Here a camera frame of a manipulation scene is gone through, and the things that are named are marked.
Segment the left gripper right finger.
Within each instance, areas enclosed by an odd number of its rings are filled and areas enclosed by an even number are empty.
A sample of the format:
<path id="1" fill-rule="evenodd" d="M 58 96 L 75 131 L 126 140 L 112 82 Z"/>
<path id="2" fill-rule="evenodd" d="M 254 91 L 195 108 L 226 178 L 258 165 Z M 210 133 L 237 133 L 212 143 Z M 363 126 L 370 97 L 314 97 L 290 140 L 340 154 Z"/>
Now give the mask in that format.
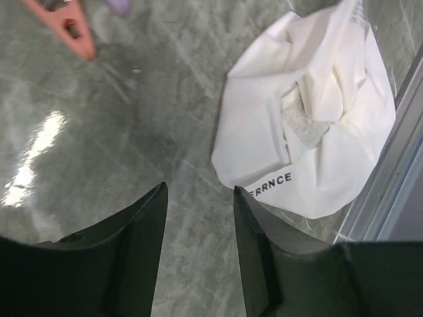
<path id="1" fill-rule="evenodd" d="M 329 244 L 233 192 L 248 316 L 421 316 L 421 242 Z"/>

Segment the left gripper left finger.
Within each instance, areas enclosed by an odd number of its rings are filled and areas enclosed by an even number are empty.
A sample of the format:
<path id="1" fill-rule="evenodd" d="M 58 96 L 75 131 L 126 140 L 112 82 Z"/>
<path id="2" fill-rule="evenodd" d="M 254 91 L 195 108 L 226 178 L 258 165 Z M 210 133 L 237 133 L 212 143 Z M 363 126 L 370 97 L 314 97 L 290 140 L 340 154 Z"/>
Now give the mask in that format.
<path id="1" fill-rule="evenodd" d="M 57 242 L 1 239 L 2 316 L 149 316 L 168 207 L 161 183 Z"/>

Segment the white underwear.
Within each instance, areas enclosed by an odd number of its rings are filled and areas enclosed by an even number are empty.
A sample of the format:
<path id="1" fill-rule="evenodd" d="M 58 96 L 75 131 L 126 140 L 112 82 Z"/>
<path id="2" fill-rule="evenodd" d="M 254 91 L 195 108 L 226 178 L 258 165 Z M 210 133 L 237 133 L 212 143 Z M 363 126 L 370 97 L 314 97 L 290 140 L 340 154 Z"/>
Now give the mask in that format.
<path id="1" fill-rule="evenodd" d="M 361 1 L 290 12 L 228 72 L 211 163 L 224 186 L 326 217 L 362 191 L 395 116 Z"/>

